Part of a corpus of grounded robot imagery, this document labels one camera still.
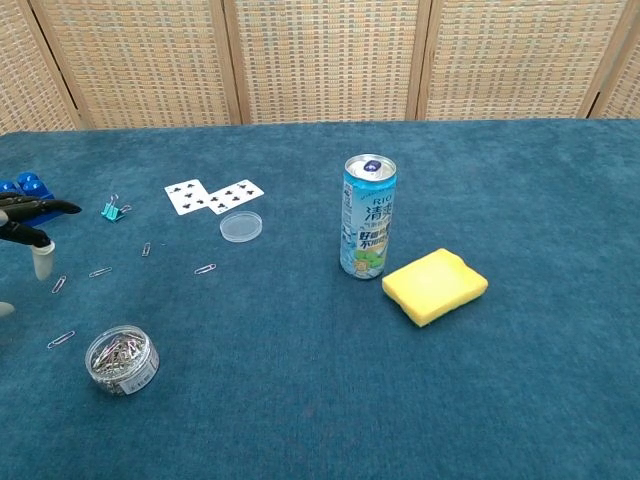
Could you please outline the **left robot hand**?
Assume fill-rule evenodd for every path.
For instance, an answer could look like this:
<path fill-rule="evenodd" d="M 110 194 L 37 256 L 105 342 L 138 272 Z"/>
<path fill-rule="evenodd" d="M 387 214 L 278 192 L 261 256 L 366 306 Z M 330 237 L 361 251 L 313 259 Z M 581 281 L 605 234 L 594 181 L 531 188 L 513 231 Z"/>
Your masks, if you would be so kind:
<path fill-rule="evenodd" d="M 1 193 L 1 239 L 30 248 L 36 278 L 46 280 L 54 265 L 55 242 L 44 230 L 27 224 L 42 215 L 52 213 L 73 215 L 82 208 L 72 202 L 42 199 L 16 192 Z"/>

